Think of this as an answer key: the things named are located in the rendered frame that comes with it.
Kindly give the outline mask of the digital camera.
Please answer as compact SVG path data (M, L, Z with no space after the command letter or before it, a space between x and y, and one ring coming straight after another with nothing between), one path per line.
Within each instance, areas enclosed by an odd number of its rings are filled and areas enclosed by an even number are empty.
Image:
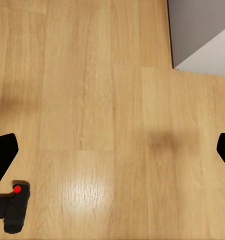
M11 197L0 197L0 219L4 219L4 232L17 234L21 232L26 217L28 200L31 196L29 183L17 182L12 189Z

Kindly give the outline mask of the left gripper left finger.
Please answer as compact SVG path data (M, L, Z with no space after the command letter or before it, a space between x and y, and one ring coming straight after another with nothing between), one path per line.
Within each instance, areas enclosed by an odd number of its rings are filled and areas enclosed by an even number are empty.
M0 136L0 182L19 151L14 133Z

